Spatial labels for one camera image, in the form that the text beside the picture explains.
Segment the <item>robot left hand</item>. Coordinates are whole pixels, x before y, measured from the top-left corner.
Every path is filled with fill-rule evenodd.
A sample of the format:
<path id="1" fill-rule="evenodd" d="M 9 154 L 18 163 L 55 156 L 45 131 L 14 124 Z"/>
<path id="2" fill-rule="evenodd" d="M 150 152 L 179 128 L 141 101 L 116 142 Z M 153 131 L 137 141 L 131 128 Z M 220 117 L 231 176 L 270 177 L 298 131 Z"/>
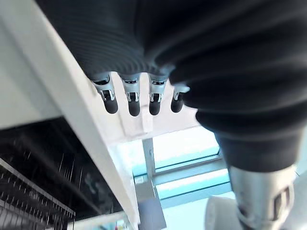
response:
<path id="1" fill-rule="evenodd" d="M 307 124 L 304 0 L 39 0 L 38 6 L 101 95 L 117 111 L 116 72 L 139 114 L 166 80 L 214 133 L 245 230 L 278 230 L 293 205 L 294 165 Z"/>

